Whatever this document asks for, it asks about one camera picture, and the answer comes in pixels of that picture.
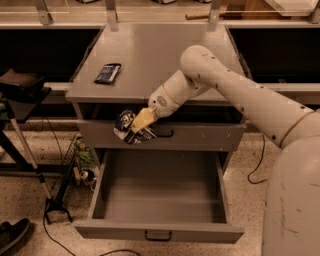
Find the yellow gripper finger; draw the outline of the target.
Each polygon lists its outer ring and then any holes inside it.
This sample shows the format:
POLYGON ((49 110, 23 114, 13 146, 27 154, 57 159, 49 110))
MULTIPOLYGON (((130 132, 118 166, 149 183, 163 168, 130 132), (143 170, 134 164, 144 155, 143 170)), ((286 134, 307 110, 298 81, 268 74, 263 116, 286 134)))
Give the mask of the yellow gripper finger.
POLYGON ((158 120, 155 107, 143 108, 132 121, 130 128, 137 133, 158 120))

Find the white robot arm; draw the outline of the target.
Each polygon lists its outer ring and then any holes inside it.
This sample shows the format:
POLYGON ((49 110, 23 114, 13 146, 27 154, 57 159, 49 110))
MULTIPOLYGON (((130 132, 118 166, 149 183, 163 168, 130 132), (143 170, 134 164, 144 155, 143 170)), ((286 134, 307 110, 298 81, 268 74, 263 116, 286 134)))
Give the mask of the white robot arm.
POLYGON ((135 132, 214 88, 281 149, 265 199, 261 256, 320 256, 320 113, 224 66, 203 46, 188 47, 180 70, 134 119, 135 132))

